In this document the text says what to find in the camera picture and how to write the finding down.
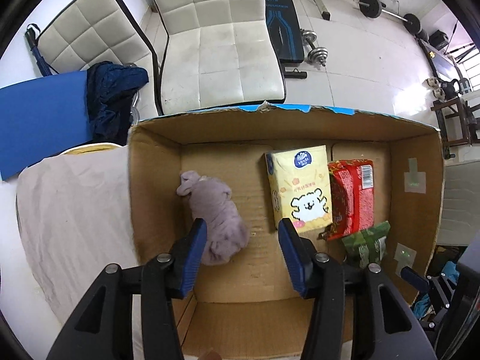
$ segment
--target blue oval logo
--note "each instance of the blue oval logo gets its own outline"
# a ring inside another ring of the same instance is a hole
[[[293,162],[297,168],[306,167],[308,164],[311,164],[311,155],[308,151],[299,151],[295,155]]]
[[[272,161],[272,155],[271,154],[267,154],[266,155],[266,158],[267,158],[267,168],[268,168],[268,173],[270,173],[271,175],[273,174],[273,161]]]

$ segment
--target silver bolt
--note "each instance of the silver bolt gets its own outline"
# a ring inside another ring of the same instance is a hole
[[[377,273],[379,273],[382,269],[380,268],[380,265],[375,264],[374,262],[372,262],[371,264],[368,264],[368,270],[369,270],[370,272],[373,272],[374,274],[377,274]]]
[[[172,255],[170,253],[161,253],[157,256],[157,261],[159,263],[168,263],[172,259]]]
[[[114,274],[118,270],[119,270],[119,266],[117,264],[109,264],[105,268],[105,272],[108,274]]]
[[[327,263],[330,260],[330,256],[326,253],[317,253],[315,254],[315,259],[319,263]]]

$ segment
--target black exercise bench pad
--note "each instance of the black exercise bench pad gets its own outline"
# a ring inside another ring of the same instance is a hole
[[[273,48],[280,63],[303,62],[302,33],[292,0],[265,0],[265,15]]]

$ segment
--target cardboard box wall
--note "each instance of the cardboard box wall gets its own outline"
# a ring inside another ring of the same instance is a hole
[[[373,160],[375,223],[389,220],[382,267],[407,302],[416,291],[395,275],[397,243],[417,254],[424,274],[434,249],[443,192],[438,131],[387,115],[300,106],[234,107],[160,117],[131,133],[130,199],[134,241],[141,262],[168,251],[190,228],[188,204],[176,195],[179,174],[196,170],[232,189],[232,200],[250,227],[249,245],[226,264],[201,266],[194,295],[175,301],[183,352],[214,348],[225,359],[263,359],[301,353],[311,300],[293,291],[273,220],[263,154],[325,144],[331,160]],[[406,192],[409,159],[426,174],[425,193]],[[316,240],[318,251],[341,261],[341,240]],[[351,339],[347,302],[344,340]]]

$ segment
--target barcode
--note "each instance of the barcode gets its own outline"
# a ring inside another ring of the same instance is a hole
[[[366,190],[374,187],[374,170],[371,165],[362,165],[361,167],[361,188]]]

